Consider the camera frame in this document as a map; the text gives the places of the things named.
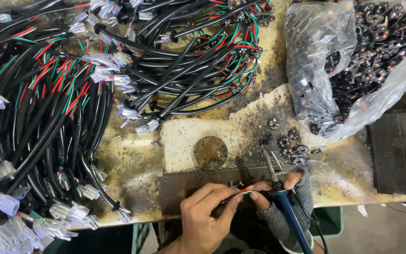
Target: green crate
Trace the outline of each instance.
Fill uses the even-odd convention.
[[[341,206],[316,208],[314,214],[319,219],[320,230],[324,238],[338,237],[344,231],[344,210]],[[315,225],[311,224],[309,232],[315,239],[320,239]]]

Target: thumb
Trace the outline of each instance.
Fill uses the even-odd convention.
[[[270,207],[270,202],[261,193],[252,191],[249,195],[261,211],[264,211]]]
[[[239,205],[240,201],[242,200],[242,194],[236,194],[225,206],[225,209],[222,212],[222,215],[217,220],[220,224],[223,225],[225,228],[230,228],[231,221],[233,220],[234,214],[237,211],[237,206]]]

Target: dirty work surface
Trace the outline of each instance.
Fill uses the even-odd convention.
[[[249,168],[265,166],[257,146],[257,140],[269,133],[267,127],[270,118],[277,117],[285,124],[273,132],[274,142],[271,149],[276,151],[276,140],[292,127],[300,125],[294,118],[292,98],[288,91],[285,76],[285,42],[283,40],[283,20],[285,8],[290,0],[273,0],[276,20],[268,27],[261,27],[259,38],[262,53],[256,73],[256,87],[250,87],[240,98],[222,107],[190,117],[177,116],[160,126],[155,133],[137,137],[134,128],[145,124],[143,121],[131,121],[120,129],[122,119],[116,116],[117,104],[125,96],[117,95],[102,141],[95,157],[99,159],[98,168],[109,173],[105,184],[106,192],[121,205],[132,211],[133,223],[163,221],[177,216],[163,216],[160,206],[160,177],[164,173],[193,170],[196,161],[193,157],[195,143],[205,136],[221,138],[228,150],[226,166]],[[204,100],[187,108],[196,109],[212,104]],[[302,132],[302,144],[313,148],[315,144],[324,144],[312,134]],[[314,165],[312,173],[313,195],[317,206],[339,204],[377,203],[405,200],[405,197],[377,195],[372,187],[372,171],[359,165],[344,165],[335,156],[337,151],[318,154],[321,162]],[[367,171],[371,177],[366,178]],[[354,195],[345,192],[346,188]],[[102,226],[119,225],[118,214],[110,212],[110,207],[101,199],[93,202],[94,213],[101,218]]]

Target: right hand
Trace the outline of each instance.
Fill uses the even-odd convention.
[[[285,176],[284,188],[290,190],[294,188],[296,184],[302,180],[302,172],[289,172]],[[247,187],[248,190],[252,192],[249,194],[250,198],[255,202],[259,210],[264,211],[270,207],[270,202],[263,196],[259,191],[270,191],[272,190],[271,182],[257,182],[253,185]]]

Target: clear plastic bag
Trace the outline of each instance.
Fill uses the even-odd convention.
[[[378,4],[385,1],[371,2]],[[389,8],[402,4],[406,11],[403,0],[386,2]],[[333,117],[340,110],[332,98],[329,77],[348,66],[357,44],[353,1],[293,4],[285,17],[284,35],[286,71],[296,116],[303,128],[317,124],[319,136],[342,139],[355,134],[380,118],[406,90],[405,57],[386,77],[380,89],[364,95],[352,105],[346,124],[336,125]],[[341,59],[336,69],[327,74],[324,69],[326,57],[337,51]]]

